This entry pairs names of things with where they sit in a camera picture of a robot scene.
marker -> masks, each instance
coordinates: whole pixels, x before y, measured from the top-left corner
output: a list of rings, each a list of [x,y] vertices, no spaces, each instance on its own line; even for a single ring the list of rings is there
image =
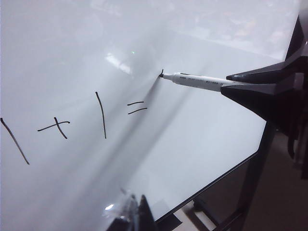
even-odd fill
[[[174,83],[219,92],[221,87],[250,84],[221,78],[191,75],[186,73],[163,74],[163,71],[164,70],[162,70],[162,73],[159,75],[159,77],[169,79]]]

black plastic mount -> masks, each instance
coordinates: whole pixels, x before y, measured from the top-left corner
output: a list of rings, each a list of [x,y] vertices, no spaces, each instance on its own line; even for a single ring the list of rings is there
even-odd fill
[[[221,93],[286,134],[293,158],[294,141],[303,129],[308,108],[308,9],[299,13],[284,62],[230,75],[227,79],[250,83],[222,87]]]

white whiteboard surface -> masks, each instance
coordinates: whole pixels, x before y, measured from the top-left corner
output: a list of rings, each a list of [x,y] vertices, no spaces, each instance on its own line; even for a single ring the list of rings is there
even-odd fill
[[[220,93],[156,77],[164,68],[224,78],[279,62],[297,8],[1,1],[1,117],[30,162],[1,125],[1,230],[104,230],[120,188],[145,194],[158,219],[249,157],[264,120]],[[70,121],[60,124],[67,139],[56,126],[37,131],[54,117]]]

black plastic part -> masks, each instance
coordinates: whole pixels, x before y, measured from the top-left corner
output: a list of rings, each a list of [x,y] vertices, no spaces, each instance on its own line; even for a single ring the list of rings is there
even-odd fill
[[[288,152],[293,158],[294,142],[303,127],[302,115],[308,104],[308,9],[299,13],[284,62],[227,79],[251,83],[222,87],[221,93],[286,134]]]
[[[144,195],[142,195],[139,205],[139,230],[158,231],[157,225]]]
[[[182,222],[174,215],[170,214],[164,220],[157,224],[159,231],[172,231],[178,227]]]
[[[114,219],[107,231],[129,231],[131,225],[123,219]]]
[[[213,223],[218,226],[221,223],[221,220],[216,216],[206,205],[200,197],[196,197],[193,200],[193,207],[196,211],[202,211]]]

floor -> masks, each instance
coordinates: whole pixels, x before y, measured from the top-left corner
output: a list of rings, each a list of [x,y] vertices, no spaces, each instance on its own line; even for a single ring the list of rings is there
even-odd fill
[[[301,172],[293,167],[286,145],[287,138],[277,132],[243,231],[308,230],[308,180],[301,180]],[[243,165],[201,195],[218,217],[223,219],[234,210],[246,168]],[[215,228],[202,212],[194,211],[193,202],[175,215],[183,222],[175,231]]]

